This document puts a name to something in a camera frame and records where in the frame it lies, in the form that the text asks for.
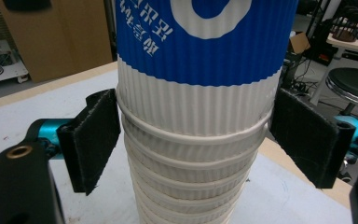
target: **floor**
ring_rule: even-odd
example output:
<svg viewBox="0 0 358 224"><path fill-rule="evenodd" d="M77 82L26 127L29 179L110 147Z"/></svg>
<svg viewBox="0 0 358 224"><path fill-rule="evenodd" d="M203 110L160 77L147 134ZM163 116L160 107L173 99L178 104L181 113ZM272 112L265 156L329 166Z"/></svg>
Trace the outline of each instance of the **floor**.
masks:
<svg viewBox="0 0 358 224"><path fill-rule="evenodd" d="M296 16L293 29L296 31L305 32L307 30L309 20L310 20L309 18L304 16ZM358 67L358 62L342 59L339 66ZM318 82L322 78L325 71L326 71L325 65L316 63L314 61L305 61L297 68L296 77L302 77L299 80L303 80L303 81ZM24 91L30 88L34 88L39 85L43 85L47 82L48 81L33 83L33 81L27 81L19 84L16 78L0 81L0 97L7 96L18 91ZM313 91L314 88L310 88L310 94L312 94ZM323 113L325 114L335 116L338 114L340 110L345 108L347 104L348 102L346 100L338 97L337 95L332 93L327 87L325 87L322 92L321 101L318 104L318 108L322 110ZM353 109L352 114L358 116L358 106L356 106ZM353 180L354 180L358 173L358 162L351 167L350 173L353 176Z"/></svg>

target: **white paper cup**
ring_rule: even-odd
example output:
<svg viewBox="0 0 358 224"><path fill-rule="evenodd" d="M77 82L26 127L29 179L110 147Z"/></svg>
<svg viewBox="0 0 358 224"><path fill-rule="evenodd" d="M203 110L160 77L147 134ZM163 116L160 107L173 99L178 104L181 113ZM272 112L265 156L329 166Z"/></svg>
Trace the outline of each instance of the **white paper cup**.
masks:
<svg viewBox="0 0 358 224"><path fill-rule="evenodd" d="M129 154L129 164L133 172L137 172L152 188L173 198L185 200L208 199L224 194L235 188L249 174L249 169L243 169L227 178L207 183L186 183L171 180L147 169Z"/></svg>
<svg viewBox="0 0 358 224"><path fill-rule="evenodd" d="M136 172L131 172L131 178L132 183L135 182L134 185L137 185L140 190L150 198L150 200L162 207L184 214L204 213L228 203L237 194L241 194L245 183L245 179L243 179L240 184L233 189L213 198L203 200L182 200L170 197L156 189L153 189L146 182L144 182Z"/></svg>
<svg viewBox="0 0 358 224"><path fill-rule="evenodd" d="M224 179L239 171L250 169L257 155L257 148L262 141L259 141L253 148L221 161L211 162L188 162L178 161L160 156L159 154L140 146L136 139L129 137L126 132L124 136L125 146L129 154L136 158L143 166L156 174L165 176L172 180L204 183Z"/></svg>
<svg viewBox="0 0 358 224"><path fill-rule="evenodd" d="M162 134L160 133L157 137L151 134L153 131L149 131L146 127L144 127L145 130L138 128L124 115L121 117L121 122L124 131L131 136L131 139L136 139L140 145L148 150L174 160L193 162L221 161L244 153L254 148L260 139L264 139L268 129L268 125L262 121L252 129L248 129L248 132L241 135L240 138L232 141L225 142L223 137L220 136L218 141L214 142L214 138L211 136L205 138L203 142L188 141L186 143L186 138L191 140L191 136L182 135L182 138L176 139L174 138L176 135L166 137L167 134L164 134L166 132L161 131Z"/></svg>
<svg viewBox="0 0 358 224"><path fill-rule="evenodd" d="M205 223L221 217L226 212L229 212L232 209L234 209L234 206L241 195L241 193L237 193L237 195L234 198L232 198L229 202L213 210L203 213L185 214L185 213L172 211L170 209L158 205L157 203L154 203L151 199L147 197L147 195L145 195L142 192L142 190L136 185L136 183L134 184L134 190L136 196L140 200L142 200L142 202L146 205L146 207L149 208L149 210L152 211L154 214L173 223L186 223L186 224Z"/></svg>
<svg viewBox="0 0 358 224"><path fill-rule="evenodd" d="M138 215L139 215L139 223L140 224L153 224L150 218L145 214L141 206L137 203Z"/></svg>
<svg viewBox="0 0 358 224"><path fill-rule="evenodd" d="M137 202L139 202L140 210L145 216L146 223L150 222L153 224L181 224L179 222L170 222L169 220L164 219L163 217L160 217L159 215L153 213L142 200L138 200ZM228 224L232 212L233 209L228 210L227 212L225 212L225 214L218 217L217 219L202 224Z"/></svg>
<svg viewBox="0 0 358 224"><path fill-rule="evenodd" d="M196 136L241 132L268 116L296 0L117 1L116 9L120 107Z"/></svg>

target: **round stool seat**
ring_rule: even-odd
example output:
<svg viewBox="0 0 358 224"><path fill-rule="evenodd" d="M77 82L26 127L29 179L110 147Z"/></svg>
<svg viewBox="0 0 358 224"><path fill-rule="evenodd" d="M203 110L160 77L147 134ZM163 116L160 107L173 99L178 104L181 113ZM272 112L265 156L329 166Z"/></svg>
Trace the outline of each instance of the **round stool seat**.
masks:
<svg viewBox="0 0 358 224"><path fill-rule="evenodd" d="M358 68L336 68L328 77L336 86L358 97Z"/></svg>

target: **table surface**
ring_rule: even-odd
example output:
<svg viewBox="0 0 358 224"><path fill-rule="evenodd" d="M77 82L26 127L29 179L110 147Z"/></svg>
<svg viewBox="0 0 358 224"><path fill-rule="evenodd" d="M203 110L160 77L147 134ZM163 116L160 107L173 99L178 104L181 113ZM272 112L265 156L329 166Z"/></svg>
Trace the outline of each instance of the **table surface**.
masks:
<svg viewBox="0 0 358 224"><path fill-rule="evenodd" d="M330 34L327 37L326 42L329 44L332 44L333 46L339 47L339 48L358 51L358 40L356 40L354 42L344 42L344 41L336 40L335 38L333 38L333 35Z"/></svg>
<svg viewBox="0 0 358 224"><path fill-rule="evenodd" d="M88 95L116 85L117 64L110 63L1 98L0 151L18 144L36 119L73 118ZM230 223L351 223L349 185L316 189L279 145L266 138L259 151ZM50 166L66 223L139 223L123 134L88 197L73 193L64 161Z"/></svg>

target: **ribbed paper texture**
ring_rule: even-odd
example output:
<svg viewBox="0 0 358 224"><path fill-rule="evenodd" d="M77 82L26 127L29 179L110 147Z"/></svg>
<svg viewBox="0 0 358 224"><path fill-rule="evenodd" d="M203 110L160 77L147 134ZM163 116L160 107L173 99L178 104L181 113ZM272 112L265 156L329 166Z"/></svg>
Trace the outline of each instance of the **ribbed paper texture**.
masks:
<svg viewBox="0 0 358 224"><path fill-rule="evenodd" d="M168 178L163 176L157 177L156 173L144 167L140 162L133 158L131 154L129 154L128 159L131 170L137 172L148 185L152 186L152 188L171 197L186 200L208 199L228 192L240 184L240 182L248 176L250 171L237 172L223 181L215 181L215 186L213 188L203 188L202 183L183 185L181 182L169 181Z"/></svg>
<svg viewBox="0 0 358 224"><path fill-rule="evenodd" d="M129 153L132 153L134 158L137 159L142 165L150 169L151 171L165 176L172 180L189 182L189 183L204 183L204 182L212 182L220 179L224 179L229 177L230 175L234 175L240 170L247 167L250 169L253 161L255 160L255 156L257 154L256 148L252 151L243 153L244 155L240 155L239 161L223 161L222 165L219 167L211 167L205 169L192 169L189 168L178 168L172 165L164 164L163 162L153 160L142 153L142 149L138 148L136 144L134 144L133 140L130 140L127 136L125 136L126 149Z"/></svg>
<svg viewBox="0 0 358 224"><path fill-rule="evenodd" d="M119 97L137 118L162 130L217 136L246 130L273 107L280 71L253 84L202 87L149 77L118 59Z"/></svg>
<svg viewBox="0 0 358 224"><path fill-rule="evenodd" d="M161 156L179 161L221 161L234 157L247 150L258 147L255 146L255 144L264 139L267 131L267 125L265 125L258 127L258 130L254 133L239 141L219 145L192 145L179 144L156 137L136 127L133 123L128 121L125 116L121 117L121 121L126 134L132 136L132 138L136 139L142 146Z"/></svg>
<svg viewBox="0 0 358 224"><path fill-rule="evenodd" d="M245 181L243 180L243 182L235 188L214 198L204 200L182 200L170 197L153 189L136 173L131 173L131 178L153 202L167 209L186 214L207 212L229 202L235 195L238 193L241 194L241 190L244 187L243 183Z"/></svg>
<svg viewBox="0 0 358 224"><path fill-rule="evenodd" d="M135 70L170 82L255 83L281 67L296 2L117 1L118 55ZM221 13L199 15L211 5Z"/></svg>
<svg viewBox="0 0 358 224"><path fill-rule="evenodd" d="M211 211L205 213L198 213L198 214L184 214L178 213L167 208L164 208L152 200L150 200L147 195L145 195L141 189L137 188L135 191L136 196L138 199L141 199L142 202L146 205L147 208L150 209L151 212L154 214L159 215L160 217L173 222L173 223L184 223L184 224L199 224L199 223L206 223L216 220L217 218L221 217L222 215L229 213L234 209L236 201L240 197L241 194L237 194L234 198L232 198L228 203L225 203Z"/></svg>
<svg viewBox="0 0 358 224"><path fill-rule="evenodd" d="M138 206L138 210L141 211L142 216L145 218L142 221L145 221L146 223L153 223L153 224L178 224L178 223L173 223L170 222L156 214L154 214L152 211L150 211L150 209L142 202L142 200L138 199L136 194L135 194L135 198L137 203L139 204ZM225 214L223 214L221 217L218 217L217 219L210 221L210 222L205 222L202 224L228 224L230 221L230 216L233 212L233 209L225 212Z"/></svg>

